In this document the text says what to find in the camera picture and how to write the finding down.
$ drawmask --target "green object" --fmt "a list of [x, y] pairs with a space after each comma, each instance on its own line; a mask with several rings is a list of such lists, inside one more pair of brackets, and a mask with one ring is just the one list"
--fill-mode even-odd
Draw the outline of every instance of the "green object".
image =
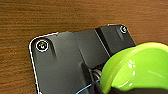
[[168, 89], [168, 46], [150, 42], [116, 53], [102, 70], [100, 86], [105, 94], [111, 87]]

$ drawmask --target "screw head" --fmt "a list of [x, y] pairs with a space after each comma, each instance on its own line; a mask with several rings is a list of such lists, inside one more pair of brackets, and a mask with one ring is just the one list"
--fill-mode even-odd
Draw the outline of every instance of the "screw head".
[[121, 30], [122, 33], [127, 33], [127, 31], [128, 31], [127, 27], [125, 27], [125, 26], [121, 26], [120, 30]]
[[39, 40], [37, 43], [36, 43], [36, 48], [38, 51], [40, 52], [45, 52], [47, 51], [48, 49], [48, 42], [45, 41], [45, 40]]

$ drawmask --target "black surface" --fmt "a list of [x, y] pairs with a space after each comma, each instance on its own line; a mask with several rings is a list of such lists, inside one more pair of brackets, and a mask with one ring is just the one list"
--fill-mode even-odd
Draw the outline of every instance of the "black surface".
[[[116, 52], [135, 46], [129, 33], [122, 34], [121, 25], [107, 25], [96, 29], [63, 32], [35, 38], [30, 46], [37, 76], [37, 90], [43, 94], [102, 94], [92, 76], [93, 69], [102, 69]], [[40, 52], [36, 43], [45, 40], [48, 50]]]

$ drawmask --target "green plastic handle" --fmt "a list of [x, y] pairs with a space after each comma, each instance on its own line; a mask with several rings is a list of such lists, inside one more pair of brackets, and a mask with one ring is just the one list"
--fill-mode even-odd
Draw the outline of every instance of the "green plastic handle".
[[102, 70], [100, 86], [105, 94], [111, 87], [168, 90], [168, 46], [150, 42], [116, 53]]

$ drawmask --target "silver edge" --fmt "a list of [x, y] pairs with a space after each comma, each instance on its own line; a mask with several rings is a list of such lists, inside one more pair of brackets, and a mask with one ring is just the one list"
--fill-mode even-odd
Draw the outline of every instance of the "silver edge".
[[31, 62], [32, 62], [32, 65], [33, 65], [33, 71], [34, 71], [34, 75], [35, 75], [36, 88], [37, 88], [38, 94], [42, 94], [42, 92], [40, 92], [39, 85], [38, 85], [37, 73], [36, 73], [35, 64], [34, 64], [34, 61], [33, 61], [33, 54], [32, 54], [31, 44], [32, 44], [32, 42], [34, 40], [36, 40], [38, 38], [47, 37], [47, 36], [51, 36], [51, 35], [58, 35], [58, 34], [59, 34], [59, 32], [51, 33], [51, 34], [47, 34], [47, 35], [42, 35], [42, 36], [38, 36], [38, 37], [35, 37], [34, 39], [32, 39], [30, 41], [30, 43], [29, 43], [29, 52], [30, 52]]

